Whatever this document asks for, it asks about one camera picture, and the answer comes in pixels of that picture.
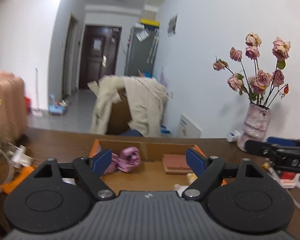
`door handle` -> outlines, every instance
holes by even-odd
[[[106,66],[107,66],[107,57],[106,57],[106,56],[103,56],[102,66],[103,66],[103,67],[106,67]]]

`table top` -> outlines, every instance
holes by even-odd
[[[72,162],[75,158],[88,156],[95,139],[126,140],[141,142],[159,142],[176,144],[197,145],[206,156],[219,156],[229,163],[239,163],[242,158],[250,158],[257,164],[265,162],[264,158],[255,157],[242,152],[236,143],[229,143],[226,139],[175,139],[175,138],[140,138],[100,136],[93,134],[79,134],[60,131],[40,130],[29,128],[17,144],[27,148],[26,154],[34,158],[34,164],[38,165],[49,157],[54,157],[59,163]],[[7,176],[8,166],[0,165],[0,183]],[[290,190],[294,198],[300,203],[300,190]],[[9,226],[3,215],[3,202],[5,195],[0,195],[0,223],[8,230]],[[294,216],[288,227],[288,232],[300,239],[300,211],[296,208]]]

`doorway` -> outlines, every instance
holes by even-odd
[[[81,54],[79,89],[105,75],[114,75],[121,27],[86,26]]]
[[[73,79],[73,64],[74,54],[78,36],[78,21],[71,16],[68,34],[65,44],[65,54],[63,60],[63,73],[62,73],[62,99],[70,96],[72,93],[72,79]]]

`red notebook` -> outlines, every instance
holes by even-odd
[[[167,174],[184,175],[192,173],[192,170],[186,162],[186,155],[164,154],[162,157],[164,170]]]

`flower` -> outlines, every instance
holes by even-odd
[[[237,91],[238,89],[241,90],[243,81],[238,79],[237,73],[234,73],[234,75],[228,79],[228,84],[234,91]]]
[[[258,74],[256,75],[258,86],[265,90],[270,86],[272,81],[272,75],[270,73],[263,72],[262,69],[258,70]]]
[[[248,46],[246,47],[246,56],[250,59],[257,60],[257,57],[260,57],[259,50],[256,46]]]
[[[219,59],[215,63],[213,63],[213,68],[215,70],[218,70],[218,71],[221,70],[221,69],[225,69],[228,66],[229,66],[228,63],[225,62],[225,61],[223,61],[223,60],[221,60],[221,59]]]
[[[289,57],[288,52],[291,48],[290,41],[284,42],[282,39],[277,37],[273,42],[273,45],[272,54],[275,55],[279,61],[286,60]]]
[[[283,93],[281,93],[281,98],[284,98],[288,93],[289,93],[289,84],[287,84],[283,89]]]
[[[259,85],[258,85],[257,82],[254,82],[251,86],[252,86],[253,90],[254,90],[255,92],[257,92],[258,94],[260,94],[260,95],[264,95],[264,93],[266,92],[266,90],[261,89],[261,88],[259,87]]]
[[[254,34],[254,33],[249,33],[246,37],[246,44],[248,46],[260,46],[262,43],[261,39],[259,38],[258,34]]]
[[[242,60],[242,51],[236,50],[234,47],[232,47],[230,50],[230,58],[234,61],[240,62],[240,60]]]
[[[249,85],[252,86],[255,82],[257,82],[256,76],[249,77],[248,82],[249,82]]]
[[[280,69],[273,72],[273,86],[280,87],[284,83],[284,75]]]

